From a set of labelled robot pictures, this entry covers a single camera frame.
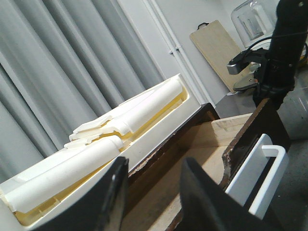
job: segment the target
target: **gray curtain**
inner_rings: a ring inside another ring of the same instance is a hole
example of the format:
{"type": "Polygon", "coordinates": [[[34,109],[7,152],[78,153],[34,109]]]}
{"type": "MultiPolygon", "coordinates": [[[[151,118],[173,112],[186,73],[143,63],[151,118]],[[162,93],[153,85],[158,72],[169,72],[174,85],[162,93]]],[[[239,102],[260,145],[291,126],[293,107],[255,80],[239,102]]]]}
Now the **gray curtain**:
{"type": "Polygon", "coordinates": [[[0,3],[0,182],[163,80],[116,0],[0,3]]]}

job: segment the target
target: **black object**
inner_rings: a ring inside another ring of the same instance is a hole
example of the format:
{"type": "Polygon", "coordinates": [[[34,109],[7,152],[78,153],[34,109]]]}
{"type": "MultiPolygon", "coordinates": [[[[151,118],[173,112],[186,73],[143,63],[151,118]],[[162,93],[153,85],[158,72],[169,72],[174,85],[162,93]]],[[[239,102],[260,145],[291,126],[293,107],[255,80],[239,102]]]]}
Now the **black object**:
{"type": "Polygon", "coordinates": [[[258,86],[253,100],[256,106],[271,98],[279,109],[287,93],[294,89],[295,70],[305,45],[308,30],[308,0],[280,0],[277,23],[269,50],[251,48],[240,53],[228,64],[230,74],[242,71],[250,62],[261,64],[255,72],[258,86]]]}
{"type": "Polygon", "coordinates": [[[180,177],[183,219],[176,231],[278,231],[251,215],[215,184],[193,158],[180,177]]]}
{"type": "Polygon", "coordinates": [[[118,157],[96,185],[36,231],[118,231],[128,191],[128,160],[118,157]]]}

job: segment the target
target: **wooden cutting board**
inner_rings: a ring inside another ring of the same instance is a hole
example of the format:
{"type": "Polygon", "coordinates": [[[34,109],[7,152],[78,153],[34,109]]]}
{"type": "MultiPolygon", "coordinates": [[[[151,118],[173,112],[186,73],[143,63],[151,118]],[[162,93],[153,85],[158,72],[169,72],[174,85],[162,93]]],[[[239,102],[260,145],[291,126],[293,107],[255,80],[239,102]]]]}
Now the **wooden cutting board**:
{"type": "Polygon", "coordinates": [[[190,38],[227,88],[234,93],[234,84],[248,74],[249,68],[238,75],[229,74],[227,64],[241,52],[241,49],[220,22],[216,20],[206,27],[198,29],[191,33],[190,38]]]}

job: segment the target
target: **plywood panel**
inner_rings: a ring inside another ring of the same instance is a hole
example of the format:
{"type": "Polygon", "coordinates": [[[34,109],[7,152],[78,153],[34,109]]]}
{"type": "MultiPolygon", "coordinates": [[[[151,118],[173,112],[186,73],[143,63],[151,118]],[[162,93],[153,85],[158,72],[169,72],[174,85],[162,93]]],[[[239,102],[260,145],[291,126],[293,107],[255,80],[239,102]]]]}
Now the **plywood panel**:
{"type": "Polygon", "coordinates": [[[121,231],[165,230],[179,213],[180,170],[183,158],[194,157],[208,175],[220,183],[224,166],[222,153],[226,147],[190,149],[167,174],[125,216],[121,231]]]}
{"type": "Polygon", "coordinates": [[[227,64],[241,52],[241,49],[220,22],[216,20],[206,27],[198,29],[191,33],[190,38],[227,88],[234,93],[234,84],[246,76],[249,69],[246,68],[238,75],[229,74],[227,64]]]}
{"type": "Polygon", "coordinates": [[[228,146],[251,114],[238,115],[192,127],[179,141],[181,148],[228,146]]]}

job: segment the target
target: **white plastic handle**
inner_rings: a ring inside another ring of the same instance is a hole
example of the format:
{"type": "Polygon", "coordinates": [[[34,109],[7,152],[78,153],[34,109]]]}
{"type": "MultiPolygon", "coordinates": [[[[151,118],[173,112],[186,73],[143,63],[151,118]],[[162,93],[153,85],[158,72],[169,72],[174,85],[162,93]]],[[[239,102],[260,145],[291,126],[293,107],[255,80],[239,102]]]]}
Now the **white plastic handle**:
{"type": "Polygon", "coordinates": [[[264,217],[289,162],[289,157],[281,146],[263,145],[262,150],[266,157],[276,159],[249,208],[249,212],[260,219],[264,217]]]}
{"type": "Polygon", "coordinates": [[[276,159],[249,208],[249,212],[260,219],[264,217],[289,162],[285,149],[272,145],[268,135],[262,134],[225,191],[243,206],[270,157],[276,159]]]}

